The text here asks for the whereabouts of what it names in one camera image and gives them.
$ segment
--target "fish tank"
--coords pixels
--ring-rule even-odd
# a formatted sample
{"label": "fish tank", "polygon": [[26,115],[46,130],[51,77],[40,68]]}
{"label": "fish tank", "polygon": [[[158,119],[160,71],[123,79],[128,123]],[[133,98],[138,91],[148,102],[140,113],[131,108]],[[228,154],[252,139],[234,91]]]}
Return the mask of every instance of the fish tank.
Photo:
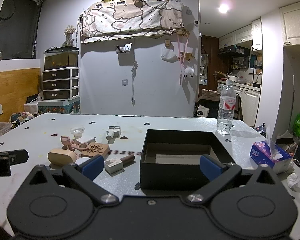
{"label": "fish tank", "polygon": [[78,67],[79,48],[65,46],[45,51],[44,70]]}

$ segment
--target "open black box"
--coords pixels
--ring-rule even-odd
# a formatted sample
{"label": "open black box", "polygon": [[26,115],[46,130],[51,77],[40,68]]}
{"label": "open black box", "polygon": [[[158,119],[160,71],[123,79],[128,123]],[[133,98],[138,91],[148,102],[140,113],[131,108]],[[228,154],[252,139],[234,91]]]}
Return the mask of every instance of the open black box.
{"label": "open black box", "polygon": [[140,160],[140,186],[152,190],[196,190],[209,180],[200,171],[202,154],[234,162],[212,132],[151,130]]}

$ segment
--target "green bag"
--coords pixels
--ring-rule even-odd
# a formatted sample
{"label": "green bag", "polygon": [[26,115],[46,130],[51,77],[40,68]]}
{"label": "green bag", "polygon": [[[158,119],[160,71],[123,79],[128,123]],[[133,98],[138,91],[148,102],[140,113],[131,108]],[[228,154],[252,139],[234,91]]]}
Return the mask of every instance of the green bag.
{"label": "green bag", "polygon": [[295,136],[298,136],[300,138],[300,114],[297,115],[296,120],[293,124],[293,133]]}

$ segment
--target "table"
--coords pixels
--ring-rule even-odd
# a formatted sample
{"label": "table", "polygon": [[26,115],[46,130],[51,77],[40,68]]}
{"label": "table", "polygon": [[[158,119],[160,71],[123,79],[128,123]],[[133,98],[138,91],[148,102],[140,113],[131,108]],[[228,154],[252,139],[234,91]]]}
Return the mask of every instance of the table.
{"label": "table", "polygon": [[[233,121],[234,127],[231,129],[230,135],[220,135],[216,132],[216,123],[217,120],[211,118],[42,114],[0,137],[0,143],[3,143],[0,151],[26,149],[29,153],[27,163],[11,166],[11,176],[0,177],[0,226],[10,235],[14,235],[6,216],[10,200],[35,165],[45,164],[48,166],[50,164],[47,153],[53,148],[62,146],[60,136],[72,138],[70,129],[75,126],[83,126],[85,128],[84,135],[96,137],[96,142],[99,143],[108,143],[106,140],[108,126],[121,126],[121,136],[125,136],[127,139],[111,140],[109,142],[111,154],[108,155],[108,158],[120,158],[129,152],[129,154],[135,155],[136,163],[126,167],[124,171],[115,176],[103,171],[94,180],[95,183],[120,199],[123,195],[151,194],[150,191],[135,189],[135,185],[140,182],[139,162],[147,129],[212,131],[238,165],[242,168],[256,168],[257,165],[250,158],[249,153],[252,143],[263,141],[264,137],[239,120]],[[295,172],[300,177],[300,168],[296,165]],[[293,239],[298,240],[300,239],[300,183],[299,189],[293,191],[287,187],[286,177],[285,173],[279,175],[289,194],[295,197],[294,201],[298,207],[298,220],[290,235]]]}

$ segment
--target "engraved wooden block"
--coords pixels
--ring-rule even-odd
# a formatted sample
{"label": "engraved wooden block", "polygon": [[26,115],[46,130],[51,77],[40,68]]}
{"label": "engraved wooden block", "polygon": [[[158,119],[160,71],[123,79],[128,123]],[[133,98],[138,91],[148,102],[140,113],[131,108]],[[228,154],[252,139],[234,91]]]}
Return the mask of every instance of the engraved wooden block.
{"label": "engraved wooden block", "polygon": [[105,158],[109,151],[108,144],[92,142],[89,144],[89,146],[90,146],[90,148],[88,150],[81,152],[82,157],[90,157],[91,158],[91,157],[99,154],[99,155],[102,155],[103,158]]}

